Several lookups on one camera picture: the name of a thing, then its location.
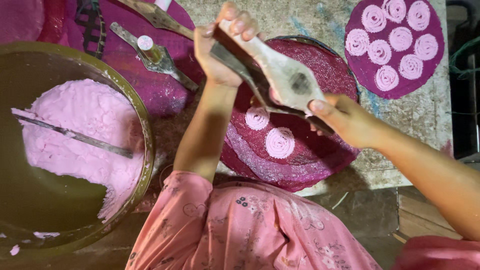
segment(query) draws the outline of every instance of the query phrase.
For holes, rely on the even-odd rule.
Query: pink fabric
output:
[[[439,236],[411,238],[392,270],[478,270],[480,243]]]
[[[264,183],[173,172],[126,269],[380,269],[321,206]]]

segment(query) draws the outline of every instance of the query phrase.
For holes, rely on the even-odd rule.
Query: green rope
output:
[[[477,43],[479,43],[479,42],[480,42],[480,36],[470,40],[467,43],[465,43],[458,51],[456,51],[450,57],[450,60],[449,60],[450,72],[458,74],[459,79],[465,79],[467,74],[473,73],[473,72],[476,72],[476,71],[480,71],[480,68],[460,70],[459,68],[456,67],[457,57],[460,54],[462,54],[466,49],[469,49],[469,48],[477,45]]]

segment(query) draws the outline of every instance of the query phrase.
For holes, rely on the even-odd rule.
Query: metal spatula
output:
[[[25,115],[32,114],[31,112],[24,111],[24,110],[19,110],[19,109],[12,109],[12,114],[18,120],[22,120],[22,121],[25,121],[25,122],[29,122],[29,123],[32,123],[32,124],[39,125],[41,127],[47,128],[47,129],[51,129],[51,130],[56,131],[58,133],[62,133],[64,136],[66,136],[68,138],[72,138],[72,139],[75,139],[77,141],[81,141],[81,142],[84,142],[86,144],[90,144],[90,145],[93,145],[95,147],[101,148],[101,149],[106,150],[108,152],[112,152],[112,153],[124,156],[126,158],[133,159],[133,152],[130,151],[130,150],[123,149],[123,148],[120,148],[120,147],[117,147],[117,146],[113,146],[113,145],[108,144],[106,142],[94,139],[92,137],[88,137],[86,135],[83,135],[81,133],[75,132],[75,131],[70,130],[70,129],[57,127],[57,126],[45,123],[43,121],[40,121],[38,119],[32,119],[32,118],[29,118],[29,117],[25,116]]]

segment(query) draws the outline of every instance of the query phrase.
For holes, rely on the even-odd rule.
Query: spiral pink dough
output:
[[[398,74],[391,66],[385,65],[377,70],[375,83],[378,89],[389,91],[398,85]]]
[[[353,29],[347,35],[345,48],[351,55],[360,56],[367,51],[370,39],[363,29]]]
[[[363,10],[361,23],[370,33],[382,31],[387,25],[384,11],[375,5],[370,5]]]
[[[295,138],[286,127],[273,128],[265,138],[265,148],[271,157],[284,159],[293,152]]]
[[[406,27],[397,27],[388,35],[388,41],[395,51],[404,51],[412,45],[412,32]]]
[[[392,49],[388,42],[378,39],[368,46],[368,57],[372,62],[385,65],[392,58]]]
[[[394,23],[401,23],[407,14],[407,7],[403,0],[385,0],[382,5],[385,17]]]
[[[262,107],[251,107],[245,114],[245,122],[253,130],[265,128],[269,120],[270,114]]]
[[[418,79],[423,70],[423,62],[415,54],[407,54],[400,60],[398,71],[409,80]]]
[[[425,34],[415,41],[415,55],[421,60],[430,60],[437,55],[438,43],[434,36]]]
[[[430,23],[430,9],[423,1],[415,1],[410,6],[407,23],[413,30],[425,30]]]

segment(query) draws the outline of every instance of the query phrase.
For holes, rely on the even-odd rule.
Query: dough residue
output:
[[[144,164],[144,136],[131,103],[109,86],[85,79],[52,88],[27,111],[49,124],[133,151],[133,159],[128,159],[20,121],[30,165],[107,187],[97,215],[106,222],[131,195]]]
[[[15,256],[18,254],[19,251],[20,251],[20,247],[18,245],[15,245],[14,247],[12,247],[12,250],[10,250],[10,254],[12,256]]]
[[[46,237],[57,237],[60,233],[41,233],[41,232],[34,232],[35,237],[40,239],[45,239]]]

